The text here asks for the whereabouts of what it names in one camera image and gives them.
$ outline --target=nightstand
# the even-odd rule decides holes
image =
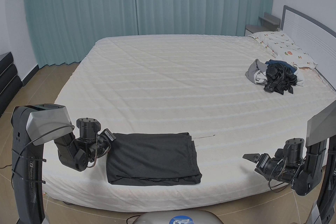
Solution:
[[[280,27],[280,19],[267,12],[264,13],[263,17],[259,17],[259,20],[261,21],[261,26],[250,24],[246,25],[245,28],[246,37],[256,32],[277,31],[277,28]]]

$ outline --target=blue garment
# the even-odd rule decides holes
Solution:
[[[291,71],[293,72],[293,74],[296,72],[296,69],[291,66],[288,62],[284,62],[284,61],[277,61],[277,60],[269,60],[268,62],[265,62],[265,64],[273,64],[273,63],[282,63],[283,65],[287,66],[288,68],[291,69]]]

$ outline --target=folded black garment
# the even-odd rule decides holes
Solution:
[[[106,159],[110,184],[173,186],[201,182],[189,133],[114,135],[116,140]]]
[[[288,91],[293,94],[292,86],[297,83],[297,76],[293,74],[291,68],[282,63],[272,63],[266,70],[267,84],[264,87],[266,92],[277,92],[284,94]]]

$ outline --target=floral pillow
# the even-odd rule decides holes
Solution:
[[[275,56],[282,58],[289,64],[298,67],[315,68],[317,63],[283,31],[257,32],[249,35],[262,44],[266,49],[271,49]]]

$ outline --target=mattress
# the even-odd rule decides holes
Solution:
[[[106,157],[77,172],[63,166],[57,147],[45,144],[44,192],[92,208],[148,212],[235,200],[268,190],[245,153],[271,156],[285,141],[306,137],[307,121],[336,99],[313,70],[294,94],[267,93],[245,72],[273,55],[251,37],[151,35],[96,42],[61,90],[71,121],[93,117],[119,133],[192,136],[200,184],[121,186],[107,182]]]

